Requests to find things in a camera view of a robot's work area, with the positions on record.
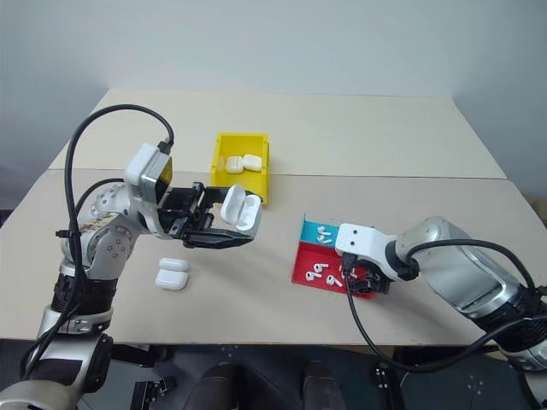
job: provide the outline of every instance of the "red tray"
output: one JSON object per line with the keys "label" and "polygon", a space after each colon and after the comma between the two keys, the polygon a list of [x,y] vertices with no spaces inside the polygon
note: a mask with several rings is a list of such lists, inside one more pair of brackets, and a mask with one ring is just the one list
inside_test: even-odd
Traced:
{"label": "red tray", "polygon": [[[297,258],[294,262],[292,269],[292,283],[303,284],[305,286],[311,286],[312,288],[318,288],[323,290],[330,290],[331,292],[345,293],[345,282],[342,278],[342,273],[338,270],[342,258],[336,253],[333,248],[315,245],[313,243],[299,242]],[[314,271],[314,264],[326,263],[328,267],[323,268],[321,272],[321,278],[315,278],[312,281],[306,279],[306,272]],[[342,287],[326,284],[326,277],[333,275],[339,282],[342,283]],[[367,274],[364,267],[356,268],[357,279],[365,279]],[[355,295],[355,297],[361,297],[364,299],[370,299],[374,296],[374,293],[368,293],[366,295]]]}

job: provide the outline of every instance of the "cable connector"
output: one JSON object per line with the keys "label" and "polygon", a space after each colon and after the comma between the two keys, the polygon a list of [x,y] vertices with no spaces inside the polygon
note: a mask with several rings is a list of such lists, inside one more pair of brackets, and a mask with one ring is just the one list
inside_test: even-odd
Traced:
{"label": "cable connector", "polygon": [[171,143],[166,143],[165,141],[160,141],[157,145],[157,148],[165,155],[169,155],[171,153],[171,147],[173,145]]}
{"label": "cable connector", "polygon": [[[71,237],[74,233],[70,231],[69,229],[60,229],[59,231],[55,232],[56,237]],[[78,236],[82,236],[82,232],[77,232]]]}
{"label": "cable connector", "polygon": [[340,271],[342,271],[342,276],[344,278],[351,275],[351,272],[356,267],[356,263],[357,263],[357,255],[348,254],[347,252],[344,252],[342,254],[342,263],[340,263]]}

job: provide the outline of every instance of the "black shoe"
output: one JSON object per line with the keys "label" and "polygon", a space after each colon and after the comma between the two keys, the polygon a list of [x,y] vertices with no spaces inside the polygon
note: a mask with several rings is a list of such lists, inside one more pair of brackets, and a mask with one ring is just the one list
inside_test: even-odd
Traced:
{"label": "black shoe", "polygon": [[304,410],[346,410],[338,383],[320,361],[310,361],[303,374]]}
{"label": "black shoe", "polygon": [[233,410],[239,408],[241,369],[221,364],[208,369],[192,389],[184,410]]}

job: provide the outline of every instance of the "wall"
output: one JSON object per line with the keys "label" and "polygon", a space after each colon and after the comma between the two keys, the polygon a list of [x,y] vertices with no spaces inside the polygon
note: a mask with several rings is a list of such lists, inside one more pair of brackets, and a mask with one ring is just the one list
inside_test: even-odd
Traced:
{"label": "wall", "polygon": [[544,0],[0,1],[0,208],[109,87],[454,96],[547,197]]}

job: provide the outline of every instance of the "airpod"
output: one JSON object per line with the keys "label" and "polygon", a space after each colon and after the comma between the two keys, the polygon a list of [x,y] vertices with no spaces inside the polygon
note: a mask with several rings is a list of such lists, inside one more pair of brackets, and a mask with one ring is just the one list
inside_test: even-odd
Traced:
{"label": "airpod", "polygon": [[326,277],[326,284],[328,284],[329,286],[333,286],[334,284],[336,284],[336,285],[339,286],[340,288],[343,287],[342,282],[340,282],[338,279],[336,279],[335,277],[333,277],[333,275],[328,275],[328,276]]}
{"label": "airpod", "polygon": [[323,275],[317,272],[306,272],[306,280],[311,282],[312,280],[315,280],[315,278],[322,278]]}
{"label": "airpod", "polygon": [[319,226],[317,228],[317,232],[320,233],[321,235],[325,235],[326,237],[330,237],[332,235],[331,232],[325,231],[325,226]]}
{"label": "airpod", "polygon": [[323,272],[324,267],[328,267],[328,263],[316,263],[314,265],[314,271],[317,273]]}

